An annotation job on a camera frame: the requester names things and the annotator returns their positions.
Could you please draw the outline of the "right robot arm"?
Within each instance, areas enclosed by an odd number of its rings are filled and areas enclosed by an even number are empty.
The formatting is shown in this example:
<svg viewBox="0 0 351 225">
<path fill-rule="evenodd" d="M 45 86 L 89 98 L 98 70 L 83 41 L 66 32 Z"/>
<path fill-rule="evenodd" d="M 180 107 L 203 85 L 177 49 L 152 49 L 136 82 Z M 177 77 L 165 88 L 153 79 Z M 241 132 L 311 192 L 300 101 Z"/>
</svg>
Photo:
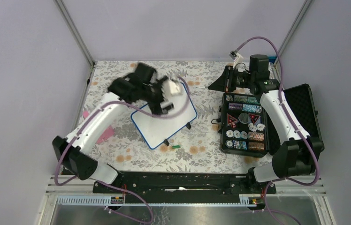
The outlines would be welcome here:
<svg viewBox="0 0 351 225">
<path fill-rule="evenodd" d="M 315 173 L 309 183 L 314 185 L 320 178 L 318 158 L 324 149 L 323 141 L 307 132 L 290 108 L 280 82 L 270 79 L 268 56 L 250 56 L 249 69 L 240 72 L 238 62 L 226 66 L 221 76 L 209 85 L 209 90 L 233 92 L 236 88 L 249 88 L 250 93 L 266 111 L 280 140 L 280 148 L 268 164 L 251 169 L 253 176 L 246 179 L 247 190 L 259 192 L 264 182 L 288 179 Z"/>
</svg>

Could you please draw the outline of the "pink metronome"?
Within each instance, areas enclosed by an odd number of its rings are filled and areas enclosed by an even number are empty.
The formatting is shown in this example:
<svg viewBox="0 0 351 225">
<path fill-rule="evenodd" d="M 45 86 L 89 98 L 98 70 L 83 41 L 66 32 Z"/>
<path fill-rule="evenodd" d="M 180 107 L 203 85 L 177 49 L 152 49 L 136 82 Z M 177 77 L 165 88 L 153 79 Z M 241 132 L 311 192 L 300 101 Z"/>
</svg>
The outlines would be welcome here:
<svg viewBox="0 0 351 225">
<path fill-rule="evenodd" d="M 86 119 L 89 116 L 89 112 L 88 111 L 83 111 L 82 112 L 82 117 L 84 119 Z M 96 141 L 96 144 L 100 144 L 103 143 L 104 141 L 106 141 L 108 138 L 112 137 L 114 135 L 114 130 L 112 128 L 112 126 L 108 126 L 106 128 L 106 130 L 102 133 L 102 135 L 98 138 L 98 140 Z"/>
</svg>

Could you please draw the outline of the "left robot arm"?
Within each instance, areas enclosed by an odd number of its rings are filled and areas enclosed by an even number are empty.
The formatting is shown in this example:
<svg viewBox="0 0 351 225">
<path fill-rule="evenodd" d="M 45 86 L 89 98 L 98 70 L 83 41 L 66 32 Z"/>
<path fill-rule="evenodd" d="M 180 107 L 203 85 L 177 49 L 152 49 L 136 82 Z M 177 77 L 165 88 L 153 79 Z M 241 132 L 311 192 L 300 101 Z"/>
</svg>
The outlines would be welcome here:
<svg viewBox="0 0 351 225">
<path fill-rule="evenodd" d="M 133 103 L 145 101 L 153 118 L 169 119 L 172 103 L 165 102 L 180 93 L 180 82 L 164 76 L 157 78 L 157 70 L 147 64 L 138 63 L 135 70 L 114 79 L 98 106 L 71 133 L 62 138 L 56 136 L 52 145 L 58 159 L 54 182 L 58 181 L 59 168 L 64 166 L 80 180 L 93 179 L 104 183 L 108 191 L 115 193 L 122 188 L 118 171 L 112 166 L 89 157 L 92 148 L 111 123 L 128 108 L 136 109 Z"/>
</svg>

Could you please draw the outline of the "blue framed whiteboard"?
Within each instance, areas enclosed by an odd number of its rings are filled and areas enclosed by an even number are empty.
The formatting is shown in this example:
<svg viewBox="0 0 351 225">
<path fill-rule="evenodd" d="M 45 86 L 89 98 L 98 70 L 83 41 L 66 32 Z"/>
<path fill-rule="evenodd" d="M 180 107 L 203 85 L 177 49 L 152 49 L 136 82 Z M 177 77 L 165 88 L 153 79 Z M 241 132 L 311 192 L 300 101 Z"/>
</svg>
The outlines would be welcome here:
<svg viewBox="0 0 351 225">
<path fill-rule="evenodd" d="M 140 111 L 135 111 L 131 114 L 131 121 L 134 123 L 138 132 L 148 148 L 153 150 L 161 144 L 167 142 L 174 134 L 182 128 L 191 127 L 191 122 L 198 116 L 198 112 L 187 95 L 187 88 L 184 83 L 181 84 L 183 89 L 182 95 L 171 97 L 169 100 L 174 105 L 174 109 L 169 112 L 169 115 L 174 115 L 182 109 L 186 100 L 189 101 L 186 109 L 175 118 L 160 119 L 147 116 Z"/>
</svg>

